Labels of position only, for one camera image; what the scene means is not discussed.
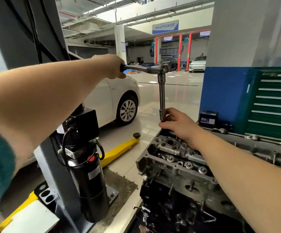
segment blue wall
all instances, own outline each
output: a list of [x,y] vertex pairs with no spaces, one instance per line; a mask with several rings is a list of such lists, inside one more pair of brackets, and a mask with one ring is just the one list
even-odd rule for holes
[[200,112],[217,111],[219,120],[236,121],[242,93],[246,93],[251,67],[207,67],[204,73]]

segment forearm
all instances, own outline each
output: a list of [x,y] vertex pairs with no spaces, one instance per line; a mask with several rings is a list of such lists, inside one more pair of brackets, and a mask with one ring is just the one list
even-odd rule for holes
[[208,132],[198,139],[198,149],[221,188],[251,227],[281,232],[281,168]]
[[103,79],[92,59],[28,66],[0,73],[0,133],[28,155]]

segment car wheel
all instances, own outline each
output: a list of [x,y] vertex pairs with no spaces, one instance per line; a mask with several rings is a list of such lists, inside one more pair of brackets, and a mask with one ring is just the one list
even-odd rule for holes
[[122,97],[118,104],[115,122],[120,126],[130,124],[136,117],[137,108],[138,104],[134,96]]

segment car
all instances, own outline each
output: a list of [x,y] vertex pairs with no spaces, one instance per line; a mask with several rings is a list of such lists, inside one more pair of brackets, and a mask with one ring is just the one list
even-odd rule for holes
[[[71,60],[82,59],[72,52],[68,53]],[[98,127],[112,121],[120,126],[130,124],[136,117],[139,103],[138,82],[130,76],[103,79],[84,101],[85,107],[96,110]],[[32,154],[23,167],[34,161],[36,158]]]
[[165,65],[165,64],[168,64],[168,66],[170,67],[170,71],[175,71],[177,70],[178,59],[177,58],[160,59],[156,65]]
[[204,72],[206,64],[206,55],[198,56],[189,64],[189,73]]

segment car battery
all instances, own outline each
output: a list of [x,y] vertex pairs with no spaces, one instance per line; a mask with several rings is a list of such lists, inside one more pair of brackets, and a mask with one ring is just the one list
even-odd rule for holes
[[202,111],[199,117],[199,124],[201,127],[216,128],[218,121],[218,112]]

